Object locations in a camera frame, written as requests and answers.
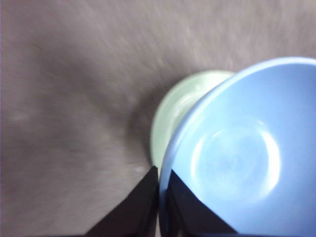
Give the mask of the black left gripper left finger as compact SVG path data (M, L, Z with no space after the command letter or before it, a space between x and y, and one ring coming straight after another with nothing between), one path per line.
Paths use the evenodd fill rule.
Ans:
M82 237L154 237L158 210L158 168L153 166L127 197Z

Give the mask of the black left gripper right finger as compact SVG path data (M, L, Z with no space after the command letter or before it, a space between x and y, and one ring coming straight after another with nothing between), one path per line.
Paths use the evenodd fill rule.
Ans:
M169 237L234 237L236 230L205 206L172 171L167 188Z

